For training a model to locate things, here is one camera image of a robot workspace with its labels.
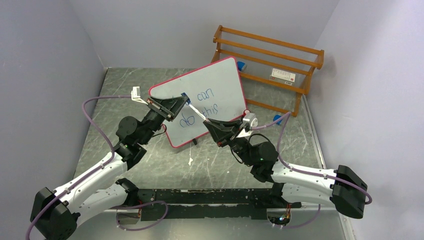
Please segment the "white blue whiteboard marker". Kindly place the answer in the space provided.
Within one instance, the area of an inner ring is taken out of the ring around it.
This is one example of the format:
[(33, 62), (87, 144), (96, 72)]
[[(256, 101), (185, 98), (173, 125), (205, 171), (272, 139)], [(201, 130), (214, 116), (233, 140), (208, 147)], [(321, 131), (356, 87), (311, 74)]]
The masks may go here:
[(202, 118), (203, 121), (208, 121), (208, 119), (206, 118), (206, 116), (204, 114), (202, 114), (197, 108), (195, 108), (192, 104), (188, 105), (198, 116), (200, 116)]

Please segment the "pink-framed whiteboard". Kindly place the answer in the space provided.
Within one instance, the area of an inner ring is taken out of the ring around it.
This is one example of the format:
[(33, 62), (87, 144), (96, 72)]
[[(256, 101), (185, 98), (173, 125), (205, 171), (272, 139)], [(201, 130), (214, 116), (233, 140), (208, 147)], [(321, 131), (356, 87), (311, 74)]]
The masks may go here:
[[(232, 56), (152, 86), (149, 95), (159, 99), (185, 93), (192, 106), (206, 118), (232, 121), (247, 109), (236, 59)], [(166, 136), (179, 148), (208, 133), (203, 119), (185, 105), (172, 122), (164, 122)]]

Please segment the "blue marker cap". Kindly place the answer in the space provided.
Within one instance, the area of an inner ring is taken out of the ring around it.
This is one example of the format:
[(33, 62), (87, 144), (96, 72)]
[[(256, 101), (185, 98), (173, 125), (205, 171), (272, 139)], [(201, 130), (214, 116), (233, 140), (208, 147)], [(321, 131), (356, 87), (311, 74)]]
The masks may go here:
[(185, 102), (186, 102), (187, 104), (189, 104), (189, 103), (190, 103), (190, 98), (188, 97), (188, 95), (187, 95), (185, 92), (183, 92), (183, 93), (181, 94), (181, 96), (184, 98), (184, 100), (185, 100)]

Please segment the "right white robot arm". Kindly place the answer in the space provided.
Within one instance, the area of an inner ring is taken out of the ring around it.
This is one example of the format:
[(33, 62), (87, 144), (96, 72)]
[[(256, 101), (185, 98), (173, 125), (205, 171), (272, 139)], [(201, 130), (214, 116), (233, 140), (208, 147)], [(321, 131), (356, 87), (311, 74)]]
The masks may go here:
[(256, 180), (282, 185), (270, 193), (275, 207), (297, 202), (330, 204), (344, 216), (362, 219), (365, 206), (372, 202), (367, 184), (348, 166), (320, 169), (287, 163), (268, 139), (253, 145), (241, 136), (246, 126), (239, 119), (209, 118), (203, 124), (217, 146), (229, 147), (239, 163), (251, 168)]

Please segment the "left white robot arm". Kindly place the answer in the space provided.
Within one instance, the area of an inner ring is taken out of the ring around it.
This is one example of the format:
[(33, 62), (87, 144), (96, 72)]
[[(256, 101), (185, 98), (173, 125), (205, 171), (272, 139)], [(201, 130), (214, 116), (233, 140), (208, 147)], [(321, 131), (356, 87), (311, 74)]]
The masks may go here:
[(139, 200), (138, 188), (121, 179), (106, 189), (100, 187), (121, 175), (146, 154), (145, 145), (159, 131), (164, 121), (172, 122), (190, 99), (183, 94), (172, 98), (139, 96), (132, 101), (147, 105), (149, 111), (142, 120), (125, 116), (118, 124), (118, 142), (105, 138), (110, 151), (99, 162), (69, 182), (50, 190), (42, 188), (34, 198), (30, 225), (25, 239), (36, 228), (47, 240), (67, 240), (87, 220), (113, 207), (134, 207)]

